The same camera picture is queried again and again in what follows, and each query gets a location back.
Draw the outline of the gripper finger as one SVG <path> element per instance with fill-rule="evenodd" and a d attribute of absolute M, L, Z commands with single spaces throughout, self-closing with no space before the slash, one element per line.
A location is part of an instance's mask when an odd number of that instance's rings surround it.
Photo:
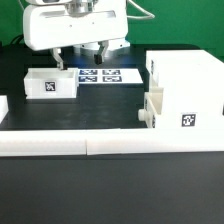
<path fill-rule="evenodd" d="M 94 55 L 94 62 L 96 64 L 102 64 L 104 62 L 104 56 L 106 54 L 108 47 L 109 47 L 108 41 L 99 42 L 98 52 Z"/>
<path fill-rule="evenodd" d="M 67 70 L 68 66 L 64 63 L 64 60 L 60 56 L 61 49 L 60 48 L 53 48 L 51 50 L 51 54 L 55 61 L 57 62 L 57 68 L 59 70 Z"/>

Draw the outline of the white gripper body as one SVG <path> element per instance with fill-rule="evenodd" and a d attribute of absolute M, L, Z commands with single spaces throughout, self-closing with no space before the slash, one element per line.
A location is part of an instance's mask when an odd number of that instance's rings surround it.
<path fill-rule="evenodd" d="M 124 38 L 126 0 L 26 0 L 24 41 L 32 50 Z"/>

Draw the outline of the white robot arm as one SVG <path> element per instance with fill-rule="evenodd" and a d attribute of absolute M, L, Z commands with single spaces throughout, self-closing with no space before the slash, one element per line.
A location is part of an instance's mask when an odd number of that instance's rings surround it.
<path fill-rule="evenodd" d="M 104 61 L 110 40 L 128 33 L 126 0 L 26 0 L 23 13 L 25 44 L 34 51 L 50 49 L 57 67 L 64 63 L 57 50 L 97 43 L 96 64 Z"/>

